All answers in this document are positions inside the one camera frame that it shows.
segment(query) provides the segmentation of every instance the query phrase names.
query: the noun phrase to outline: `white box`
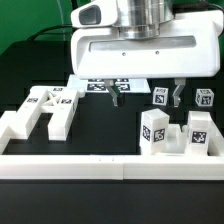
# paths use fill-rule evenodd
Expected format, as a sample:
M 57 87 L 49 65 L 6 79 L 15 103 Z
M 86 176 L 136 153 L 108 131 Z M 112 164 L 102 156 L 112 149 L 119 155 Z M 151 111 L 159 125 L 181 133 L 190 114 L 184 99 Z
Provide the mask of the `white box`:
M 207 155 L 211 125 L 209 112 L 189 112 L 186 154 Z
M 142 112 L 140 147 L 142 155 L 162 152 L 166 147 L 169 115 L 159 109 Z
M 195 102 L 200 107 L 211 107 L 213 105 L 214 93 L 211 89 L 197 89 Z

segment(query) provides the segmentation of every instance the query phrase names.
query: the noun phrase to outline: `black table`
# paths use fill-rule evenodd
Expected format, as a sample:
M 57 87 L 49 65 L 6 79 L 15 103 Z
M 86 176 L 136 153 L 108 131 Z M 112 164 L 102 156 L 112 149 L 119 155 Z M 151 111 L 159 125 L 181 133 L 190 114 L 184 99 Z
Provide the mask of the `black table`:
M 18 42 L 0 57 L 0 113 L 18 110 L 34 85 L 66 86 L 72 74 L 69 42 Z M 149 80 L 174 90 L 173 80 Z M 8 155 L 139 154 L 142 111 L 160 108 L 170 122 L 186 124 L 188 111 L 209 111 L 224 134 L 224 74 L 187 79 L 182 103 L 152 105 L 152 94 L 126 94 L 114 108 L 108 94 L 80 99 L 66 142 L 49 142 L 42 115 L 27 141 L 11 140 Z M 211 108 L 194 102 L 197 88 L 215 93 Z M 1 223 L 224 223 L 223 181 L 1 180 Z

